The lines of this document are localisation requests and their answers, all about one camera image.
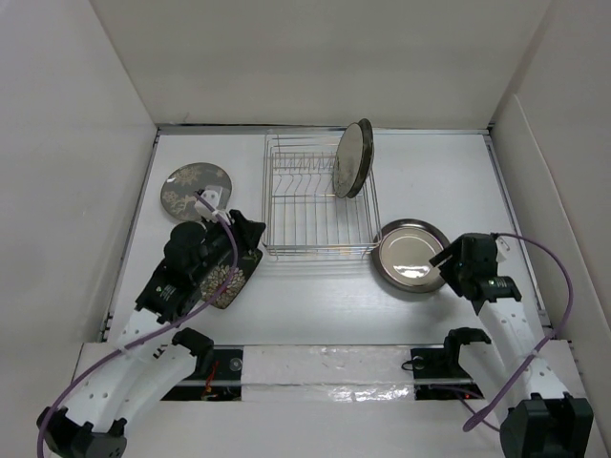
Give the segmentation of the cream plate brown rim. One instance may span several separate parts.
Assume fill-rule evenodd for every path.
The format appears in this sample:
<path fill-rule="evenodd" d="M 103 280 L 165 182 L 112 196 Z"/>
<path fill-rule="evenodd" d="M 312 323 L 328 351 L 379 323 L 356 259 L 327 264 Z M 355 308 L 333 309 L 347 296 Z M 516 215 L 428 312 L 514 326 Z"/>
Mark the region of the cream plate brown rim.
<path fill-rule="evenodd" d="M 373 240 L 371 258 L 378 274 L 402 291 L 427 294 L 444 286 L 430 259 L 450 245 L 434 225 L 421 219 L 397 219 L 386 224 Z"/>

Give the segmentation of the black floral square plate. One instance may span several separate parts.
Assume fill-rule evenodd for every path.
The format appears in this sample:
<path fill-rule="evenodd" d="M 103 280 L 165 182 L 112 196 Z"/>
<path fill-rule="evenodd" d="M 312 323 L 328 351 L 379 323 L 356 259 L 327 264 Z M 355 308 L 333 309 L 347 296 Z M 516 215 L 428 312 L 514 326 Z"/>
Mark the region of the black floral square plate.
<path fill-rule="evenodd" d="M 243 253 L 239 258 L 237 266 L 233 267 L 233 254 L 227 254 L 200 284 L 201 300 L 208 302 L 210 298 L 226 282 L 230 274 L 233 274 L 231 281 L 227 284 L 223 292 L 210 303 L 218 309 L 226 309 L 238 297 L 244 289 L 255 270 L 263 258 L 263 251 L 259 248 Z"/>

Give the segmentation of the grey reindeer round plate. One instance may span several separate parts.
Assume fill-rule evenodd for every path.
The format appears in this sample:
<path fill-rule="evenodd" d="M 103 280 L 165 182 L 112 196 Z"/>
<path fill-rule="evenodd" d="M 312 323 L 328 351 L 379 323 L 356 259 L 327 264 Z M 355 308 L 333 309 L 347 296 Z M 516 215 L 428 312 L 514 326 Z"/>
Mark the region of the grey reindeer round plate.
<path fill-rule="evenodd" d="M 161 187 L 161 205 L 175 219 L 199 221 L 201 217 L 195 209 L 195 193 L 207 185 L 226 189 L 224 210 L 233 191 L 232 180 L 223 168 L 207 162 L 187 164 L 173 172 Z"/>

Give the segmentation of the cream plate tree branch print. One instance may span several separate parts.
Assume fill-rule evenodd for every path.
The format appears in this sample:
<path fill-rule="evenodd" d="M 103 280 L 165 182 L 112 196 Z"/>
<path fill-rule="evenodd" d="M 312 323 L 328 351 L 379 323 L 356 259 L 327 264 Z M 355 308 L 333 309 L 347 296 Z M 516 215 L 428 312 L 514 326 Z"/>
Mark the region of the cream plate tree branch print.
<path fill-rule="evenodd" d="M 337 198 L 353 198 L 358 194 L 366 171 L 366 152 L 366 135 L 361 124 L 349 124 L 340 138 L 333 164 L 332 186 Z"/>

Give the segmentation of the round plate patterned dark rim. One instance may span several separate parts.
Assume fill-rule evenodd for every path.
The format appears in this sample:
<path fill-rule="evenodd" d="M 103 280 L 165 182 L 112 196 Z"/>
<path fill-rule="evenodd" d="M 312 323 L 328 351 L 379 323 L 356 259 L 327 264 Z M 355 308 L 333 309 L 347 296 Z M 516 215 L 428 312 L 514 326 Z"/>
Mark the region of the round plate patterned dark rim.
<path fill-rule="evenodd" d="M 348 191 L 348 198 L 355 198 L 361 191 L 371 170 L 374 158 L 373 128 L 370 121 L 367 118 L 362 118 L 357 122 L 357 125 L 363 136 L 362 156 L 356 179 Z"/>

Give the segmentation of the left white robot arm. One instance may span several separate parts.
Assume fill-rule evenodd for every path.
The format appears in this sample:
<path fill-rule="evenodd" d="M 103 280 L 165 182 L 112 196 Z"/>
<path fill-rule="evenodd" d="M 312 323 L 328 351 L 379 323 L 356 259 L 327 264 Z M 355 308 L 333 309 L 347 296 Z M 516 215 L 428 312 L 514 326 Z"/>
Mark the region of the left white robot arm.
<path fill-rule="evenodd" d="M 120 457 L 136 420 L 187 377 L 214 366 L 214 342 L 187 321 L 236 299 L 262 260 L 266 228 L 240 211 L 176 225 L 115 349 L 39 415 L 37 456 Z"/>

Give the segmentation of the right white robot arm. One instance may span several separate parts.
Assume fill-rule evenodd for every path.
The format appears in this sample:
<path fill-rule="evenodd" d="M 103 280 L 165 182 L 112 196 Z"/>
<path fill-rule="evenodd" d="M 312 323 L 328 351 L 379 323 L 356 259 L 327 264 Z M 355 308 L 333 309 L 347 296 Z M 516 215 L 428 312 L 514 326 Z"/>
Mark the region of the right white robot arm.
<path fill-rule="evenodd" d="M 430 260 L 481 323 L 451 331 L 451 346 L 440 354 L 444 369 L 467 372 L 487 403 L 462 429 L 470 432 L 494 415 L 506 457 L 582 457 L 593 409 L 570 393 L 541 353 L 557 333 L 533 330 L 516 282 L 499 275 L 502 237 L 463 234 Z"/>

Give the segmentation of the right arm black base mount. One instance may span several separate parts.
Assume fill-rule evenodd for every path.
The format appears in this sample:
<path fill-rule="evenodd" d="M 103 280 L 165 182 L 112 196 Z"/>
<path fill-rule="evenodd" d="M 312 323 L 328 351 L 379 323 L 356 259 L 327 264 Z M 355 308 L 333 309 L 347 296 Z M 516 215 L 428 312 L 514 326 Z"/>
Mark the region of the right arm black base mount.
<path fill-rule="evenodd" d="M 483 395 L 471 376 L 442 347 L 416 347 L 402 369 L 411 373 L 417 401 L 477 400 Z"/>

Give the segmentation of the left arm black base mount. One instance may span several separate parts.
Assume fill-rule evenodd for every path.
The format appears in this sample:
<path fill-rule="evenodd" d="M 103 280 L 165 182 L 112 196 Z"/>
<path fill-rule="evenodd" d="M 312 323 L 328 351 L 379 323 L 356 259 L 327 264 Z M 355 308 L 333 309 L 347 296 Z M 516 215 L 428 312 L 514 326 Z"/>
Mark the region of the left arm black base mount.
<path fill-rule="evenodd" d="M 209 363 L 198 361 L 196 371 L 162 398 L 174 402 L 232 402 L 242 399 L 242 346 L 216 346 Z"/>

